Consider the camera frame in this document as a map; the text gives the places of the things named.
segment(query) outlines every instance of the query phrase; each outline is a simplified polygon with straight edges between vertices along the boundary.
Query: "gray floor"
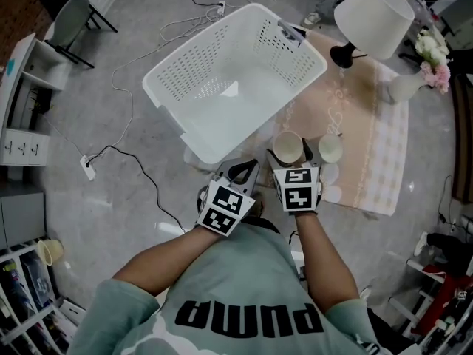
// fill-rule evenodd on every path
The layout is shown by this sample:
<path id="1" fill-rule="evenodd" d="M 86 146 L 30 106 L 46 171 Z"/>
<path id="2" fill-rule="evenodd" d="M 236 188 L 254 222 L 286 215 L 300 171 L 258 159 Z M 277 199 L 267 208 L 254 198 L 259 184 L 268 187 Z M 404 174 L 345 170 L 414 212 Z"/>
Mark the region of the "gray floor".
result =
<path id="1" fill-rule="evenodd" d="M 251 1 L 268 6 L 289 22 L 299 23 L 315 0 L 277 0 L 275 4 L 271 0 Z M 243 2 L 231 0 L 231 4 Z M 88 155 L 115 142 L 129 119 L 130 103 L 127 93 L 111 88 L 113 69 L 157 47 L 158 30 L 164 24 L 205 11 L 190 0 L 117 0 L 107 17 L 118 28 L 118 34 L 86 34 L 81 55 L 96 68 L 74 68 L 66 90 L 53 97 L 49 120 Z M 177 26 L 166 34 L 174 36 L 184 29 Z M 323 25 L 320 30 L 342 39 L 334 26 Z M 161 53 L 119 70 L 115 84 L 129 88 L 135 100 L 135 116 L 120 148 L 141 159 L 160 186 L 162 204 L 190 227 L 196 218 L 197 190 L 207 183 L 207 177 L 183 163 L 183 142 L 141 86 L 143 76 L 183 42 L 175 41 Z M 386 63 L 400 73 L 415 71 L 397 57 Z M 422 231 L 448 231 L 436 227 L 437 209 L 443 180 L 453 172 L 455 161 L 450 95 L 423 88 L 409 106 L 406 167 L 395 214 L 373 217 L 329 203 L 319 207 L 321 222 L 354 273 L 358 287 L 373 286 L 370 305 L 391 323 L 399 321 L 386 304 L 388 297 L 398 295 L 412 303 L 419 281 L 415 272 L 405 269 L 402 258 L 411 255 Z M 61 293 L 87 307 L 101 280 L 111 277 L 139 251 L 163 240 L 157 223 L 173 222 L 156 208 L 153 186 L 134 160 L 110 151 L 94 164 L 97 178 L 89 182 L 73 146 L 45 122 L 40 129 L 50 131 L 53 139 L 49 164 L 37 170 L 35 176 L 46 194 L 48 231 L 66 249 L 65 257 L 54 267 L 55 275 Z M 294 229 L 293 219 L 282 214 L 273 191 L 265 193 L 265 216 L 288 236 Z M 441 207 L 444 214 L 447 205 L 444 201 Z M 453 217 L 457 208 L 454 203 Z M 300 248 L 297 239 L 294 247 Z"/>

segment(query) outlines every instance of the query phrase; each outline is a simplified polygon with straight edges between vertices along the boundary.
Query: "white flower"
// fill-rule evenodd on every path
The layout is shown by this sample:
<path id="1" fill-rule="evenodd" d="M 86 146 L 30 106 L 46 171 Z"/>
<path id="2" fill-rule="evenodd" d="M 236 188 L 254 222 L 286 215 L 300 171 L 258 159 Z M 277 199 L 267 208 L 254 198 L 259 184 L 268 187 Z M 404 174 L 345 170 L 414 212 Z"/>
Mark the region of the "white flower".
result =
<path id="1" fill-rule="evenodd" d="M 430 50 L 430 57 L 436 64 L 446 64 L 446 56 L 439 49 Z"/>
<path id="2" fill-rule="evenodd" d="M 442 45 L 438 48 L 444 55 L 450 54 L 449 48 L 446 45 Z"/>
<path id="3" fill-rule="evenodd" d="M 430 35 L 425 35 L 423 38 L 423 48 L 425 51 L 431 51 L 433 49 L 436 49 L 438 44 L 436 40 L 434 40 Z"/>
<path id="4" fill-rule="evenodd" d="M 423 45 L 422 45 L 421 41 L 415 42 L 415 51 L 417 51 L 417 53 L 418 53 L 419 55 L 422 55 L 422 53 L 423 53 Z"/>

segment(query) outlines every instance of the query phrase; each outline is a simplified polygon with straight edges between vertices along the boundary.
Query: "electrical outlet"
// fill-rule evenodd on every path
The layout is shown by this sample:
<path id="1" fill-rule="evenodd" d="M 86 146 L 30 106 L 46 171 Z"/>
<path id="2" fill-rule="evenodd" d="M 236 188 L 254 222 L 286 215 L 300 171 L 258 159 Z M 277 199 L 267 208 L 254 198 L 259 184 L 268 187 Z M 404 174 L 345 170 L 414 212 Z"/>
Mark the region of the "electrical outlet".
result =
<path id="1" fill-rule="evenodd" d="M 225 14 L 225 2 L 223 0 L 219 1 L 219 3 L 222 5 L 217 9 L 217 15 L 223 16 Z"/>
<path id="2" fill-rule="evenodd" d="M 455 231 L 455 229 L 457 228 L 457 226 L 455 226 L 456 223 L 457 223 L 457 219 L 454 218 L 452 224 L 450 225 L 450 232 L 451 233 L 453 233 Z"/>
<path id="3" fill-rule="evenodd" d="M 87 160 L 87 157 L 84 155 L 81 158 L 81 166 L 84 172 L 86 173 L 87 177 L 89 178 L 89 180 L 92 181 L 95 179 L 95 171 L 92 168 L 92 165 L 90 164 L 86 165 L 86 160 Z"/>

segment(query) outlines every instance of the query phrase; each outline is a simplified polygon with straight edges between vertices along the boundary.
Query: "paper cup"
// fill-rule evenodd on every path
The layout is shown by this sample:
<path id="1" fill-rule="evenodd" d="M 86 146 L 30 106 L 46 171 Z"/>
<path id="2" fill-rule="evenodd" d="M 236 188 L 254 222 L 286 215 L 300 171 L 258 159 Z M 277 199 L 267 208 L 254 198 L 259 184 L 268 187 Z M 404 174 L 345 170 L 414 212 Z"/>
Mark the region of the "paper cup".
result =
<path id="1" fill-rule="evenodd" d="M 38 256 L 42 262 L 51 266 L 64 255 L 64 248 L 58 240 L 40 240 L 38 242 Z"/>
<path id="2" fill-rule="evenodd" d="M 319 140 L 320 156 L 326 163 L 337 163 L 343 155 L 343 144 L 339 136 L 326 134 Z"/>
<path id="3" fill-rule="evenodd" d="M 302 139 L 289 130 L 280 132 L 273 140 L 273 152 L 281 162 L 295 163 L 304 153 Z"/>

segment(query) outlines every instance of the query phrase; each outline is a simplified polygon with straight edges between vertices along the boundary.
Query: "pink tablecloth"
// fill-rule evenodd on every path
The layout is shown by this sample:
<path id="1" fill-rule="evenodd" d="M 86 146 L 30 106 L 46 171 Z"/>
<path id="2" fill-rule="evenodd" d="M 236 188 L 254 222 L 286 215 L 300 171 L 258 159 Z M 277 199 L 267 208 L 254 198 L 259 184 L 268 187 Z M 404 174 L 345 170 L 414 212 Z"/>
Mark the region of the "pink tablecloth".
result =
<path id="1" fill-rule="evenodd" d="M 329 55 L 335 40 L 316 32 L 309 32 L 307 38 L 327 59 L 326 73 L 226 159 L 258 159 L 262 165 L 258 183 L 271 187 L 265 150 L 275 134 L 289 129 L 311 139 L 341 133 L 344 155 L 337 164 L 322 167 L 322 199 L 391 215 L 401 190 L 409 116 L 408 102 L 394 104 L 387 92 L 387 84 L 397 74 L 369 57 L 341 69 Z M 184 160 L 201 170 L 214 171 L 219 166 L 200 162 L 189 149 Z"/>

